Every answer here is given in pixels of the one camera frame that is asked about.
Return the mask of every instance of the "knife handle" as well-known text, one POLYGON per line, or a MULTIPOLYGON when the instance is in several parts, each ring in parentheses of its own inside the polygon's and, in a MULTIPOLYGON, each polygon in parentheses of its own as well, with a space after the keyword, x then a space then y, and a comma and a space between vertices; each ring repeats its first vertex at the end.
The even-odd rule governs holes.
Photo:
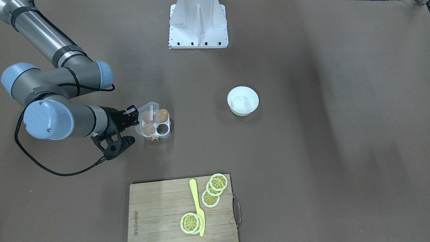
POLYGON ((196 179, 190 180, 190 188, 191 193, 193 194, 194 204, 196 205, 196 209, 200 208, 200 202, 199 202, 199 192, 197 191, 197 181, 196 179))

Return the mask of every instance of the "clear plastic egg carton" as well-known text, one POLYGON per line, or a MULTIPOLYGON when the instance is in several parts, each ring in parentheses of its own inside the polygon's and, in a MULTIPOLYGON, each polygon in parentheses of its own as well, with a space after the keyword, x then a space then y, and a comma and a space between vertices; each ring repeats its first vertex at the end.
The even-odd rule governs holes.
POLYGON ((158 140, 170 136, 170 114, 160 109, 156 102, 149 102, 138 109, 139 124, 135 126, 136 133, 147 140, 158 140))

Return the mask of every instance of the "black cable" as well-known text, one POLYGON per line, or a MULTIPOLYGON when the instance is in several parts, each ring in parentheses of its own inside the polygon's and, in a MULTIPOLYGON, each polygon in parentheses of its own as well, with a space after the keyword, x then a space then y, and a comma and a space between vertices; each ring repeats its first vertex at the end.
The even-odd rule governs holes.
MULTIPOLYGON (((74 83, 62 83, 62 84, 60 84, 59 85, 60 87, 62 87, 62 86, 77 86, 76 84, 74 84, 74 83)), ((111 91, 113 91, 113 90, 115 90, 115 86, 112 84, 112 88, 111 89, 99 89, 99 88, 93 88, 93 87, 87 87, 87 86, 82 86, 82 85, 80 85, 80 87, 81 88, 85 88, 85 89, 90 89, 90 90, 97 90, 97 91, 106 91, 106 92, 111 92, 111 91)), ((46 95, 48 95, 48 94, 54 94, 54 93, 51 93, 51 92, 47 92, 47 93, 43 93, 43 94, 40 94, 39 96, 37 96, 36 98, 34 98, 30 103, 28 103, 26 106, 25 106, 25 108, 24 108, 24 110, 22 111, 22 113, 21 113, 21 115, 19 116, 19 119, 18 119, 18 123, 16 124, 16 129, 15 129, 15 143, 18 145, 18 147, 22 150, 22 152, 24 152, 24 154, 25 155, 27 155, 34 163, 36 163, 36 165, 38 165, 40 168, 42 168, 42 169, 44 169, 44 170, 46 170, 46 171, 48 171, 49 173, 52 173, 52 174, 54 174, 54 175, 57 175, 57 176, 61 176, 61 177, 69 177, 69 176, 74 176, 74 175, 78 175, 78 174, 81 174, 81 173, 83 173, 83 172, 86 172, 86 171, 88 171, 89 169, 91 169, 91 168, 94 168, 95 166, 97 166, 97 165, 99 165, 99 164, 101 164, 101 163, 103 163, 105 160, 106 160, 106 157, 104 157, 104 156, 102 156, 100 159, 98 159, 98 161, 96 162, 96 163, 94 163, 94 164, 92 164, 90 167, 88 167, 88 168, 86 168, 86 169, 83 169, 83 170, 81 170, 81 171, 78 171, 78 172, 74 172, 74 173, 65 173, 65 174, 63 174, 63 173, 58 173, 58 172, 55 172, 55 171, 53 171, 53 170, 51 170, 51 169, 49 169, 49 168, 47 168, 47 167, 45 167, 44 165, 42 165, 42 164, 40 164, 32 155, 30 155, 30 153, 28 153, 28 151, 22 146, 22 144, 19 142, 19 139, 18 139, 18 134, 19 134, 19 130, 21 129, 21 125, 22 125, 22 120, 24 119, 24 113, 25 113, 25 110, 27 109, 27 107, 30 105, 30 104, 32 104, 33 102, 35 102, 35 101, 38 101, 38 100, 41 100, 44 96, 46 96, 46 95)))

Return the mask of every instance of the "white bowl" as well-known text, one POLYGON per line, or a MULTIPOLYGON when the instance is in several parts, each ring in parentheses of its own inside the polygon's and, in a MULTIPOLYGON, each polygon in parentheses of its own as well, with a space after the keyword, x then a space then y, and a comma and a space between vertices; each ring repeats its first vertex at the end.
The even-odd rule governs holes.
POLYGON ((235 87, 227 96, 230 110, 239 116, 246 116, 258 107, 258 95, 249 87, 235 87))

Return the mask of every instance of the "egg carton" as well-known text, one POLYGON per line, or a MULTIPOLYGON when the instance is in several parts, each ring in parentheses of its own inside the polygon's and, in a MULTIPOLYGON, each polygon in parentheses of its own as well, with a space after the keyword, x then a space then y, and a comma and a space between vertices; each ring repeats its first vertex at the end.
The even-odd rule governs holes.
POLYGON ((159 111, 159 105, 156 102, 149 102, 145 105, 143 105, 141 108, 138 109, 139 112, 139 124, 135 126, 136 133, 142 135, 147 140, 158 140, 159 138, 167 139, 170 136, 170 113, 167 116, 166 121, 162 123, 157 123, 154 119, 155 115, 159 111), (149 123, 145 123, 142 119, 142 114, 145 111, 149 111, 152 113, 151 121, 149 123), (145 135, 143 133, 143 126, 144 125, 153 125, 155 127, 155 132, 152 135, 145 135))

